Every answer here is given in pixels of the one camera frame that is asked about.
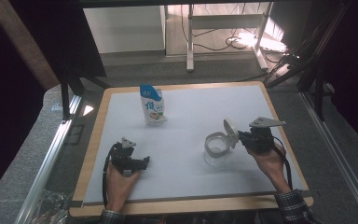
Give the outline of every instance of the sleeve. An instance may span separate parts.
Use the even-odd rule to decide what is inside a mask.
[[[101,213],[100,224],[122,224],[124,217],[124,214],[104,209]]]
[[[284,223],[322,223],[307,206],[299,189],[289,193],[277,194],[275,199]]]

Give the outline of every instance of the snack bag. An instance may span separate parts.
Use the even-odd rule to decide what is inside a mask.
[[[145,122],[147,124],[161,124],[166,121],[161,90],[146,84],[142,84],[140,89]]]

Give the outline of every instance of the wooden table frame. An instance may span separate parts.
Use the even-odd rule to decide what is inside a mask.
[[[156,86],[156,88],[163,91],[171,90],[185,90],[185,89],[205,89],[205,88],[225,88],[225,87],[239,87],[239,86],[254,86],[260,87],[264,97],[268,103],[268,107],[272,113],[273,118],[278,119],[272,102],[264,85],[261,82],[234,82],[234,83],[212,83],[212,84],[187,84],[187,85],[169,85]],[[94,162],[97,156],[100,145],[101,136],[103,134],[104,121],[110,103],[112,93],[123,92],[137,92],[139,87],[130,88],[111,88],[107,89],[103,94],[101,106],[98,111],[97,119],[89,140],[89,146],[77,181],[73,203],[82,203],[86,195],[87,186],[90,181]],[[279,127],[279,132],[282,140],[286,145],[286,151],[289,153],[293,161],[293,168],[298,172],[300,181],[304,186],[303,190],[308,190],[308,185],[299,169],[296,157],[293,150],[290,148],[287,137],[282,127]],[[313,204],[312,197],[304,198],[307,205]],[[205,211],[232,211],[232,210],[250,210],[250,209],[266,209],[277,208],[275,198],[273,195],[262,196],[241,196],[241,197],[223,197],[213,199],[197,199],[197,200],[179,200],[170,202],[149,202],[149,203],[126,203],[122,212],[127,215],[150,215],[150,214],[171,214],[171,213],[186,213],[186,212],[205,212]],[[103,205],[82,205],[81,207],[71,207],[70,214],[73,217],[89,217],[99,216],[104,209]]]

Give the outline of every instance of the human arm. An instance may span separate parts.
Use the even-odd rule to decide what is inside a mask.
[[[284,148],[275,145],[284,155]],[[283,175],[283,161],[272,149],[265,153],[255,153],[251,148],[247,152],[255,158],[257,166],[268,177],[278,194],[275,199],[280,208],[284,223],[322,223],[316,218],[301,195],[300,190],[291,190]]]
[[[101,214],[100,223],[124,222],[125,215],[121,213],[121,210],[139,175],[139,172],[135,172],[131,176],[124,176],[109,162],[106,173],[108,203]]]

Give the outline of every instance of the human hand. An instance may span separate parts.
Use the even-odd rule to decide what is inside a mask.
[[[127,198],[130,196],[132,188],[138,180],[139,175],[139,172],[135,172],[131,176],[124,176],[115,168],[115,166],[113,166],[112,162],[109,162],[106,173],[108,196],[106,209],[115,212],[121,211],[124,202],[126,202]]]
[[[284,155],[283,147],[275,144],[275,147]],[[255,153],[251,148],[246,148],[249,155],[253,156],[258,168],[269,178],[272,185],[280,193],[290,192],[291,189],[284,179],[283,161],[273,149],[265,153]]]

